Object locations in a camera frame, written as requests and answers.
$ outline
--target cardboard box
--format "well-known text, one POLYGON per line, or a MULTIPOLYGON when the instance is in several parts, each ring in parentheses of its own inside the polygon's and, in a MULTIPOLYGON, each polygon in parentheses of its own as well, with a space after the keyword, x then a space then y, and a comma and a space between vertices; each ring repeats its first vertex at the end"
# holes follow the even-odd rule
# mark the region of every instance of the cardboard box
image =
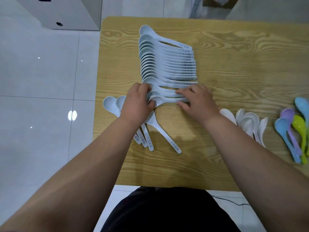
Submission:
POLYGON ((232 9, 238 0, 203 0, 203 6, 232 9))

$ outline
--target right hand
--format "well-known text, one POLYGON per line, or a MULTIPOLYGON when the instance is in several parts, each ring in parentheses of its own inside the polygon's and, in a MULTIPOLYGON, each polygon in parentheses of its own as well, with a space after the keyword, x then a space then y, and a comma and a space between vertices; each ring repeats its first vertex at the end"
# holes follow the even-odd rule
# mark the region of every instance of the right hand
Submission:
POLYGON ((193 84, 186 89, 176 90, 176 93, 182 94, 190 102, 190 105, 184 102, 177 102, 177 105, 203 127, 213 117, 220 116, 212 92, 206 86, 193 84))

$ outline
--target wood grain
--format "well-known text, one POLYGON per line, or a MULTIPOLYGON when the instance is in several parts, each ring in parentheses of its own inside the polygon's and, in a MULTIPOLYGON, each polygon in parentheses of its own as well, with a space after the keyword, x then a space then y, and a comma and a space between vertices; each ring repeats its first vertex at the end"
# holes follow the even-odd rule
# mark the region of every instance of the wood grain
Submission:
MULTIPOLYGON (((284 108, 297 96, 309 97, 309 26, 219 20, 108 17, 102 23, 95 100, 95 139, 116 117, 103 99, 125 95, 141 82, 139 28, 147 24, 159 35, 193 47, 199 83, 214 93, 219 108, 234 114, 244 108, 262 119, 267 148, 309 176, 309 165, 292 163, 273 128, 284 108)), ((177 154, 148 126, 154 151, 132 142, 117 184, 192 187, 239 191, 208 133, 175 104, 155 110, 162 128, 181 148, 177 154)))

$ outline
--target floor tile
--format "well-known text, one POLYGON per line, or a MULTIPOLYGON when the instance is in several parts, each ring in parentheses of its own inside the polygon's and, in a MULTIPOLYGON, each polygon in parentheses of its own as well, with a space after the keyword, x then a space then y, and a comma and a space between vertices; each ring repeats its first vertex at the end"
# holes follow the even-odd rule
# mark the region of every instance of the floor tile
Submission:
POLYGON ((37 186, 0 187, 0 225, 12 216, 38 189, 37 186))
POLYGON ((72 100, 0 97, 0 186, 40 186, 67 163, 72 100))
POLYGON ((74 100, 77 117, 71 124, 69 160, 92 142, 95 101, 74 100))
POLYGON ((124 185, 115 185, 114 191, 135 191, 138 186, 124 186, 124 185))
MULTIPOLYGON (((243 203, 248 203, 248 201, 244 198, 243 203)), ((256 213, 253 211, 252 207, 249 205, 243 206, 243 226, 242 226, 241 231, 242 232, 266 232, 260 219, 257 217, 256 213)))
POLYGON ((0 0, 0 15, 32 16, 16 0, 0 0))
POLYGON ((189 18, 191 0, 164 0, 163 17, 189 18))
POLYGON ((207 191, 207 192, 216 197, 243 198, 243 194, 237 191, 207 191))
POLYGON ((0 16, 0 96, 73 99, 79 31, 0 16))
POLYGON ((107 16, 163 17, 164 0, 103 0, 101 19, 107 16))
POLYGON ((100 232, 102 229, 102 226, 104 225, 106 219, 108 218, 108 216, 110 215, 110 213, 112 212, 112 210, 114 209, 114 207, 116 207, 116 205, 125 197, 127 197, 131 192, 130 191, 112 191, 108 202, 98 220, 98 223, 95 226, 95 229, 93 230, 94 232, 100 232))
POLYGON ((309 23, 309 0, 238 0, 227 19, 309 23))
POLYGON ((214 198, 215 201, 218 203, 218 205, 229 214, 230 218, 235 222, 235 224, 238 226, 238 228, 242 228, 242 223, 243 223, 243 206, 238 206, 234 203, 237 204, 242 204, 243 199, 240 198, 226 198, 226 197, 221 197, 222 199, 217 199, 214 198))
POLYGON ((74 99, 95 101, 100 31, 80 31, 74 99))

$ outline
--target light blue spoon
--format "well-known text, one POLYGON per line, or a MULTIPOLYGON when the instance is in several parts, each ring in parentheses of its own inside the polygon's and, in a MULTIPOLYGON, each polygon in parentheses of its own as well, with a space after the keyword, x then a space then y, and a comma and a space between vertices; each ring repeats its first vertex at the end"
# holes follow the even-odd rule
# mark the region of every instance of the light blue spoon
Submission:
POLYGON ((300 164, 301 159, 300 159, 296 149, 292 146, 292 144, 289 142, 289 140, 286 136, 286 133, 288 131, 289 126, 290 126, 289 121, 285 118, 279 118, 275 122, 276 131, 280 134, 280 136, 283 138, 284 142, 288 146, 294 161, 296 163, 300 164))
POLYGON ((306 127, 308 128, 309 125, 309 103, 307 99, 297 97, 294 100, 294 103, 297 109, 302 113, 303 117, 305 118, 306 127))

